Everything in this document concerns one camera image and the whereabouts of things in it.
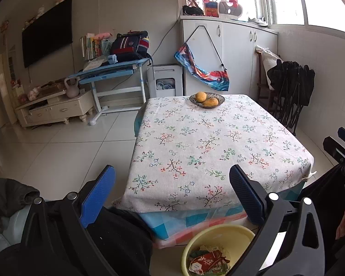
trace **blue desk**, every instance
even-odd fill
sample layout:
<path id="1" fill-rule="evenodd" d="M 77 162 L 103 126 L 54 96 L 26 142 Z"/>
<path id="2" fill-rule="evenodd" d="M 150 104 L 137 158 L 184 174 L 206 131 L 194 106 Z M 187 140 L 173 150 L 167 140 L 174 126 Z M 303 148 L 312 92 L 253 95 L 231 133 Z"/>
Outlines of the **blue desk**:
<path id="1" fill-rule="evenodd" d="M 101 107 L 100 101 L 98 98 L 100 96 L 107 96 L 107 95 L 115 95 L 118 93 L 125 93 L 125 92 L 135 92 L 135 91 L 142 91 L 143 102 L 146 102 L 146 95 L 144 93 L 144 81 L 142 76 L 142 65 L 148 61 L 147 58 L 140 59 L 140 60 L 133 60 L 133 61 L 126 61 L 126 62 L 117 62 L 115 64 L 100 66 L 98 68 L 90 69 L 89 71 L 82 71 L 75 73 L 69 78 L 77 78 L 80 84 L 91 84 L 93 98 L 95 100 L 95 106 L 97 110 L 97 115 L 88 122 L 89 125 L 95 125 L 97 119 L 102 114 L 113 113 L 113 112 L 124 112 L 124 111 L 133 111 L 139 110 L 140 107 L 131 107 L 131 108 L 121 108 L 121 109 L 113 109 L 108 110 L 107 106 Z M 123 89 L 114 89 L 109 91 L 102 91 L 97 92 L 95 87 L 95 82 L 107 79 L 113 79 L 122 76 L 129 76 L 139 70 L 139 77 L 141 80 L 141 86 L 137 87 L 128 87 Z"/>

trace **wall-mounted tv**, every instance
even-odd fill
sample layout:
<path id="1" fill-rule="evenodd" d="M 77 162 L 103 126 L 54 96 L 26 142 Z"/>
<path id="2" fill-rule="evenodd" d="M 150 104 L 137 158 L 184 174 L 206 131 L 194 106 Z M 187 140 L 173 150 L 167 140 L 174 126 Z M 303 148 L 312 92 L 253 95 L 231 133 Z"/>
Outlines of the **wall-mounted tv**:
<path id="1" fill-rule="evenodd" d="M 65 0 L 22 32 L 24 67 L 72 42 L 72 0 Z"/>

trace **yellow plastic basin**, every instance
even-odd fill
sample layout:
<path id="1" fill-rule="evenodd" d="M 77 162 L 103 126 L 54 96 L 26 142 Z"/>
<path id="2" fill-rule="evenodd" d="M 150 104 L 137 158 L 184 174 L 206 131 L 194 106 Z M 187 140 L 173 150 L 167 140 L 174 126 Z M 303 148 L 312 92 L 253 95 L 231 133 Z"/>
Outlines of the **yellow plastic basin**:
<path id="1" fill-rule="evenodd" d="M 188 257 L 193 250 L 205 245 L 220 246 L 230 255 L 230 266 L 233 267 L 254 238 L 254 233 L 240 225 L 221 224 L 201 231 L 185 247 L 181 258 L 181 269 L 184 276 L 197 275 L 188 271 Z"/>

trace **tile floor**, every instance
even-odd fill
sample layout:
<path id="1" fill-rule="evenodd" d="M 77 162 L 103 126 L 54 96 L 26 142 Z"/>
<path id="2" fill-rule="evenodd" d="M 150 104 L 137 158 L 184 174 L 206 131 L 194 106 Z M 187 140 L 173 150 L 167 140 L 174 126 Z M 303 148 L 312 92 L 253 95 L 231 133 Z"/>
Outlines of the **tile floor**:
<path id="1" fill-rule="evenodd" d="M 123 194 L 126 186 L 135 143 L 136 113 L 108 114 L 99 118 L 95 126 L 78 118 L 71 118 L 68 125 L 56 123 L 35 129 L 23 129 L 18 124 L 5 126 L 0 129 L 0 177 L 34 186 L 44 199 L 54 200 L 70 191 L 79 191 L 85 182 L 95 179 L 106 164 L 111 164 L 115 167 L 117 182 L 106 203 L 109 204 Z M 297 130 L 297 138 L 315 158 L 312 171 L 317 174 L 308 181 L 310 184 L 332 164 L 301 130 Z M 245 218 L 235 223 L 256 229 Z M 151 275 L 182 275 L 183 249 L 184 246 L 175 246 L 155 250 Z"/>

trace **white tv stand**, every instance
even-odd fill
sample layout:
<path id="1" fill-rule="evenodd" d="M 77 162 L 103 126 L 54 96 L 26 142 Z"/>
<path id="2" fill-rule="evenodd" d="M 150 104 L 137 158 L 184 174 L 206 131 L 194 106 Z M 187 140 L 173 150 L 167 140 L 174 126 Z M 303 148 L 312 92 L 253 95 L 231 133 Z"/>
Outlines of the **white tv stand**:
<path id="1" fill-rule="evenodd" d="M 60 121 L 68 124 L 69 117 L 73 116 L 86 122 L 86 113 L 92 114 L 93 109 L 91 91 L 75 98 L 68 98 L 65 93 L 66 90 L 62 90 L 15 108 L 20 125 L 25 128 Z"/>

